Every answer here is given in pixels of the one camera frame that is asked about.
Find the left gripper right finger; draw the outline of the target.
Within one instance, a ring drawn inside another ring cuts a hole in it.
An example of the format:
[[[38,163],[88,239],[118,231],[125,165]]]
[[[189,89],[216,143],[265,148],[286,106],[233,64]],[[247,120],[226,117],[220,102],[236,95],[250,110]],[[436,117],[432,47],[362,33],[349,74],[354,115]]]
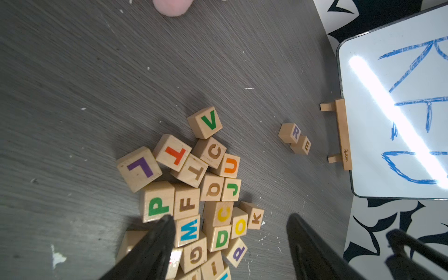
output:
[[[298,280],[362,280],[297,213],[289,216],[287,235]]]

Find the wooden block purple R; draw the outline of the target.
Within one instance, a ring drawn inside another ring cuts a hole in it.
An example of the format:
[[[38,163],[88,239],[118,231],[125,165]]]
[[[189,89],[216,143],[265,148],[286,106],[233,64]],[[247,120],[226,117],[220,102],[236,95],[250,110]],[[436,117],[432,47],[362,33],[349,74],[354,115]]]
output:
[[[297,144],[301,130],[295,123],[283,123],[278,133],[279,138],[286,144]]]

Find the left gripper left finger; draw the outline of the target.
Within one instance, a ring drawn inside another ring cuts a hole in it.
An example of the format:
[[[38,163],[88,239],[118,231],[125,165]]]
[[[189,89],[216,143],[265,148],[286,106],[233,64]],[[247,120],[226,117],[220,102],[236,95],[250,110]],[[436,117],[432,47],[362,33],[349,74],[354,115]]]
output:
[[[164,280],[176,235],[175,221],[165,215],[102,280]]]

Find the wooden block brown E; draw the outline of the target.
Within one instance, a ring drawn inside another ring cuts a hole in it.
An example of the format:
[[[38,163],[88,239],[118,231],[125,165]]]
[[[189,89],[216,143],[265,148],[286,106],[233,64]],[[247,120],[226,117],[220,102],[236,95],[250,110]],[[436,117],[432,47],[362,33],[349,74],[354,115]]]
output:
[[[298,139],[297,143],[292,143],[290,148],[295,154],[299,155],[308,155],[311,147],[311,142],[308,137],[305,135],[301,135]]]

